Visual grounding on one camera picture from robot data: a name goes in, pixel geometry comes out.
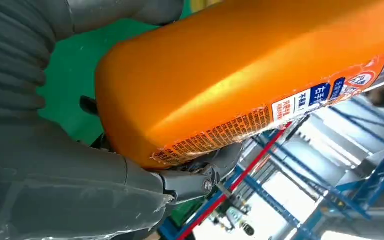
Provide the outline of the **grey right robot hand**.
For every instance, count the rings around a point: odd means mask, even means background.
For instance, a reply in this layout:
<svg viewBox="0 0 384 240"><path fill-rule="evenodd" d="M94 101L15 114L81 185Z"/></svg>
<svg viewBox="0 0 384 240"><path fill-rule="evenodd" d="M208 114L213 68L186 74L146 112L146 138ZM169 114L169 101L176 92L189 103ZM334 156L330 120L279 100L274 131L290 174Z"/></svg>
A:
<svg viewBox="0 0 384 240"><path fill-rule="evenodd" d="M0 0L0 240L142 240L172 206L203 197L236 167L241 143L186 170L147 171L72 140L38 113L57 41L128 18L180 19L182 0Z"/></svg>

